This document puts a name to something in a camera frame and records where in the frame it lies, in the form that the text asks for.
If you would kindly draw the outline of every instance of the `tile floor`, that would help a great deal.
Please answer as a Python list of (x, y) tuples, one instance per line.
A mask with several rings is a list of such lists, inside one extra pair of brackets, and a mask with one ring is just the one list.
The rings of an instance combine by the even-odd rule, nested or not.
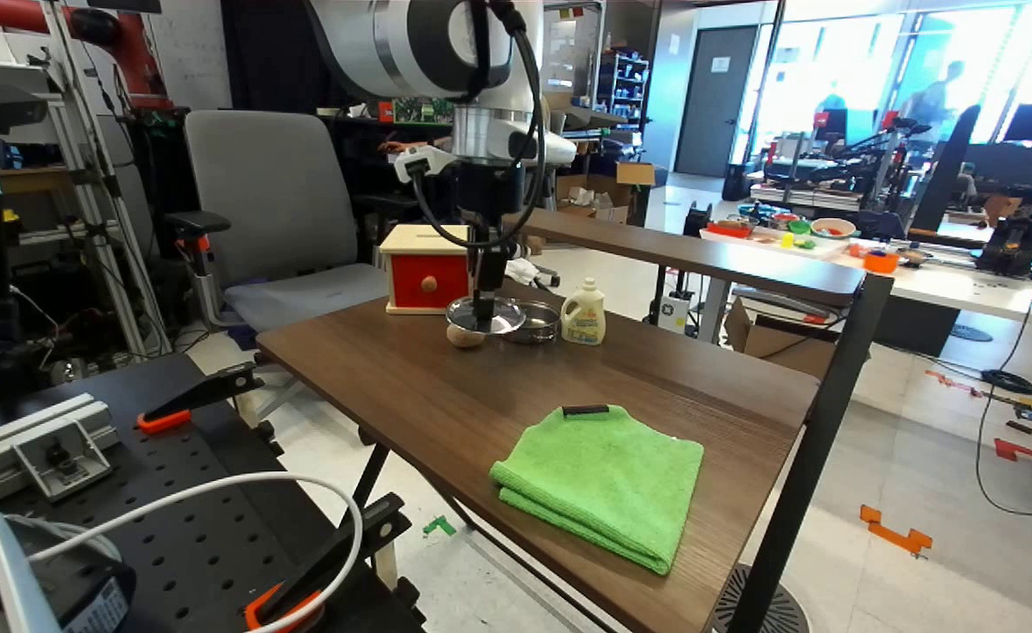
[[(690, 201), (717, 201), (717, 191), (714, 183), (677, 178), (659, 197), (654, 192), (649, 226), (679, 232)], [(537, 262), (560, 272), (560, 293), (600, 272), (608, 308), (628, 317), (641, 317), (652, 293), (654, 267), (622, 257), (554, 248)], [(994, 368), (1005, 359), (1019, 323), (973, 314), (963, 316), (963, 322), (987, 329), (995, 340), (952, 340), (943, 358), (973, 368)], [(684, 345), (702, 344), (685, 338)], [(193, 348), (191, 356), (201, 369), (218, 370), (250, 355), (215, 336)], [(785, 569), (784, 584), (817, 633), (1032, 632), (1032, 517), (999, 512), (981, 497), (974, 460), (982, 400), (940, 385), (927, 370), (976, 384), (929, 360), (878, 346), (859, 377)], [(1009, 370), (1032, 380), (1032, 328), (1020, 341)], [(270, 380), (276, 388), (282, 376)], [(260, 389), (254, 397), (265, 400), (269, 392)], [(360, 446), (355, 424), (309, 392), (269, 419), (287, 450), (282, 462), (293, 471), (351, 482), (370, 452)], [(1009, 406), (990, 409), (981, 478), (999, 504), (1032, 512), (1031, 462), (1012, 464), (990, 449), (994, 437), (1032, 445), (1032, 438), (1003, 425), (1009, 419)], [(427, 630), (598, 630), (483, 538), (461, 530), (423, 478), (393, 455), (376, 494), (392, 489), (407, 502), (405, 512), (415, 524), (396, 542), (396, 552), (400, 574), (421, 592)], [(330, 516), (343, 512), (330, 494), (311, 489), (311, 497)], [(773, 503), (746, 545), (745, 561), (753, 559)], [(934, 548), (915, 559), (871, 536), (859, 520), (861, 505), (881, 510), (890, 529), (930, 535)], [(424, 535), (421, 528), (440, 514), (459, 532)]]

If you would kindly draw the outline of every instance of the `black pegboard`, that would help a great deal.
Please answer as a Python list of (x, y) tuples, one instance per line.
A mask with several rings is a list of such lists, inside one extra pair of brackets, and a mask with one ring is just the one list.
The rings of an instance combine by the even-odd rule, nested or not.
[[(25, 488), (3, 512), (94, 528), (193, 485), (229, 476), (192, 424), (158, 436), (119, 428), (105, 455), (115, 472), (51, 504)], [(259, 483), (252, 485), (279, 485)], [(229, 486), (156, 510), (107, 536), (137, 571), (123, 632), (246, 630), (241, 606), (295, 571), (244, 494)]]

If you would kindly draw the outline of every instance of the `folded towel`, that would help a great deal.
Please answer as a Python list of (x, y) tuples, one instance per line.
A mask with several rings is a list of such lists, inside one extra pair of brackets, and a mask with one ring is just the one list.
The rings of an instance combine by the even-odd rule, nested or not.
[(489, 476), (506, 504), (667, 576), (703, 457), (620, 406), (555, 409)]

